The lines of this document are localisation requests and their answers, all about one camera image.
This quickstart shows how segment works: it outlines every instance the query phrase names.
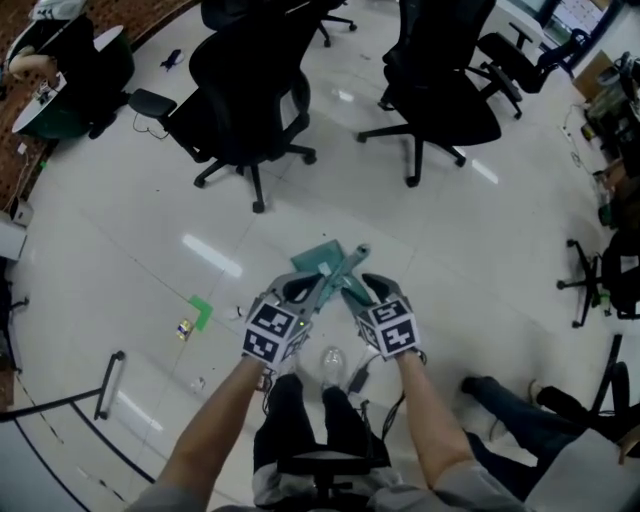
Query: jeans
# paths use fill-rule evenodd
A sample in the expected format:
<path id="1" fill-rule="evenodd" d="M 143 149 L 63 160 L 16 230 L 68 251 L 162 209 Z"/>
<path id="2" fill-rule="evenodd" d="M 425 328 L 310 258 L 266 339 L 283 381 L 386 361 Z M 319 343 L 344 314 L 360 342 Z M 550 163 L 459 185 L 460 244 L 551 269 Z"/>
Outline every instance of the jeans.
<path id="1" fill-rule="evenodd" d="M 468 378 L 462 389 L 502 421 L 521 448 L 537 457 L 535 467 L 520 464 L 492 453 L 478 436 L 467 433 L 478 462 L 521 501 L 526 499 L 558 453 L 586 430 L 582 425 L 525 402 L 493 377 Z"/>

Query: black office chair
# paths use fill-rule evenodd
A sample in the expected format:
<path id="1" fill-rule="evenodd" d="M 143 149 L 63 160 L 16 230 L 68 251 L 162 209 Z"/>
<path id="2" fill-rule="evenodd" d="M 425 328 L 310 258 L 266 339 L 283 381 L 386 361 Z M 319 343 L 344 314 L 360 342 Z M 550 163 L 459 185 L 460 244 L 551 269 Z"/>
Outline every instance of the black office chair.
<path id="1" fill-rule="evenodd" d="M 482 71 L 474 68 L 470 68 L 470 71 L 490 81 L 481 91 L 485 98 L 502 91 L 516 109 L 515 118 L 520 119 L 522 111 L 518 103 L 522 101 L 522 95 L 513 81 L 518 82 L 522 90 L 529 94 L 539 93 L 551 72 L 564 59 L 580 50 L 589 36 L 583 30 L 574 29 L 569 41 L 543 53 L 534 65 L 522 53 L 524 42 L 533 41 L 517 25 L 509 25 L 518 32 L 518 42 L 514 45 L 501 34 L 487 34 L 478 41 L 478 48 L 491 59 L 491 63 L 483 62 L 480 66 Z"/>
<path id="2" fill-rule="evenodd" d="M 334 9 L 337 9 L 338 7 L 346 3 L 347 2 L 343 0 L 338 0 L 337 2 L 334 2 L 330 10 L 333 11 Z M 349 30 L 351 32 L 354 32 L 355 30 L 358 29 L 358 26 L 353 22 L 353 20 L 348 20 L 346 18 L 339 18 L 338 16 L 331 16 L 330 14 L 325 14 L 322 17 L 322 21 L 334 21 L 336 23 L 346 23 L 347 25 L 349 25 Z M 327 32 L 327 29 L 324 28 L 324 25 L 322 24 L 322 22 L 320 22 L 320 26 L 318 27 L 318 29 L 324 36 L 324 46 L 326 48 L 331 47 L 331 36 L 329 36 L 329 32 Z"/>
<path id="3" fill-rule="evenodd" d="M 420 183 L 422 146 L 435 144 L 466 162 L 453 146 L 471 146 L 500 138 L 498 121 L 465 69 L 495 0 L 400 0 L 400 38 L 383 57 L 389 82 L 380 106 L 395 108 L 407 124 L 362 132 L 370 137 L 410 134 L 415 139 L 415 173 L 407 186 Z"/>
<path id="4" fill-rule="evenodd" d="M 640 258 L 640 233 L 638 231 L 618 231 L 602 256 L 595 256 L 591 263 L 587 260 L 580 243 L 568 240 L 567 247 L 575 247 L 578 251 L 580 266 L 584 271 L 584 279 L 573 283 L 558 281 L 559 290 L 565 288 L 586 288 L 586 297 L 580 321 L 573 321 L 574 329 L 584 326 L 589 307 L 600 305 L 598 285 L 608 290 L 610 304 L 620 320 L 636 320 L 636 305 L 640 302 L 640 266 L 634 262 Z M 598 261 L 602 261 L 602 272 L 598 276 Z"/>
<path id="5" fill-rule="evenodd" d="M 265 209 L 258 164 L 298 153 L 316 161 L 311 148 L 291 141 L 309 126 L 310 90 L 300 61 L 327 12 L 327 0 L 273 0 L 206 39 L 193 53 L 189 71 L 198 89 L 180 107 L 143 89 L 129 105 L 157 119 L 196 162 L 216 162 L 194 181 L 233 165 L 239 174 L 251 169 L 257 201 Z M 281 100 L 291 93 L 298 115 L 287 127 Z"/>

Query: black pants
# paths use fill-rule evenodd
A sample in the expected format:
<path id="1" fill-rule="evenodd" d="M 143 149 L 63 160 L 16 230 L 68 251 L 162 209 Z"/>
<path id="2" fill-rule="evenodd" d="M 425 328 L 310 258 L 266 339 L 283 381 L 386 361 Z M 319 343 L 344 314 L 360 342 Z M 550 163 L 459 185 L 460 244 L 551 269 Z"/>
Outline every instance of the black pants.
<path id="1" fill-rule="evenodd" d="M 365 457 L 368 436 L 360 415 L 344 391 L 332 387 L 322 394 L 327 427 L 327 445 L 316 443 L 302 401 L 302 382 L 293 374 L 280 377 L 269 395 L 269 413 L 253 444 L 254 473 L 279 459 L 317 450 L 331 450 Z M 391 465 L 381 439 L 371 436 L 373 457 Z"/>

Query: white tiled floor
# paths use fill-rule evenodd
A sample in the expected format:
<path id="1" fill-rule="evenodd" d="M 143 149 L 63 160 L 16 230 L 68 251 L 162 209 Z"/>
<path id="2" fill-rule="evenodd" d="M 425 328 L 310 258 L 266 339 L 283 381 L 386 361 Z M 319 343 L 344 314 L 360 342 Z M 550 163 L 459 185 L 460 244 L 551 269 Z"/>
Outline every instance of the white tiled floor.
<path id="1" fill-rule="evenodd" d="M 319 34 L 314 38 L 303 61 L 312 123 L 296 142 L 315 147 L 318 161 L 306 166 L 287 156 L 263 166 L 263 215 L 251 213 L 252 186 L 232 172 L 216 176 L 206 190 L 193 187 L 204 165 L 193 163 L 171 138 L 135 133 L 129 109 L 99 140 L 60 145 L 31 197 L 35 218 L 12 276 L 14 295 L 31 298 L 15 314 L 14 329 L 21 379 L 36 402 L 97 387 L 109 354 L 125 350 L 110 419 L 98 426 L 157 475 L 181 430 L 238 360 L 243 326 L 225 313 L 248 308 L 276 275 L 292 269 L 293 255 L 334 238 L 347 251 L 371 245 L 358 273 L 401 283 L 420 323 L 429 371 L 469 428 L 482 432 L 483 425 L 465 419 L 468 407 L 456 390 L 471 373 L 494 375 L 518 392 L 536 377 L 585 403 L 593 399 L 619 326 L 592 311 L 584 329 L 571 329 L 578 295 L 555 288 L 557 279 L 575 271 L 567 238 L 601 251 L 610 236 L 598 224 L 590 177 L 575 166 L 572 146 L 558 128 L 569 105 L 582 99 L 561 71 L 541 94 L 525 98 L 521 121 L 512 118 L 504 98 L 491 98 L 503 137 L 465 148 L 462 169 L 426 145 L 423 181 L 408 189 L 403 175 L 413 166 L 411 140 L 354 140 L 358 130 L 400 120 L 376 105 L 385 87 L 381 56 L 397 38 L 396 11 L 391 0 L 352 0 L 339 14 L 354 18 L 358 31 L 327 23 L 330 49 Z M 208 34 L 199 8 L 171 23 L 137 52 L 131 89 L 186 98 L 195 88 L 186 63 L 165 72 L 159 62 L 176 47 L 189 57 Z M 586 168 L 600 168 L 595 144 L 579 136 L 576 111 L 568 124 Z M 190 248 L 194 241 L 232 261 L 234 272 L 199 256 Z M 187 302 L 192 295 L 209 300 L 214 314 L 185 345 L 175 330 L 183 318 L 196 318 Z M 329 344 L 344 347 L 352 370 L 365 348 L 339 299 L 315 322 L 301 365 L 311 421 L 321 435 L 314 388 L 320 352 Z M 379 428 L 400 383 L 392 364 L 375 364 L 363 394 L 374 404 L 372 423 Z M 194 390 L 199 377 L 204 389 Z M 20 393 L 17 401 L 27 403 Z M 251 441 L 263 418 L 260 402 L 256 396 L 212 503 L 251 502 Z M 93 406 L 89 400 L 83 409 L 90 414 Z M 24 420 L 25 428 L 92 510 L 123 504 L 87 484 L 77 467 L 135 499 L 145 482 L 118 466 L 72 411 L 45 416 L 64 432 L 63 444 L 39 417 Z M 400 417 L 389 444 L 415 481 L 404 428 Z"/>

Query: trash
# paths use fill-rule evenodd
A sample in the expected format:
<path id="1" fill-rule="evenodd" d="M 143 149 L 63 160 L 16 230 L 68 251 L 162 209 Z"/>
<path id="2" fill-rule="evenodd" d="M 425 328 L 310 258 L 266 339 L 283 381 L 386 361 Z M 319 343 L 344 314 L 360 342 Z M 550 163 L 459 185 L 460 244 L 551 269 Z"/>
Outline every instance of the trash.
<path id="1" fill-rule="evenodd" d="M 173 66 L 180 64 L 184 60 L 184 53 L 182 50 L 173 50 L 169 58 L 160 64 L 160 67 L 167 68 L 169 71 Z"/>

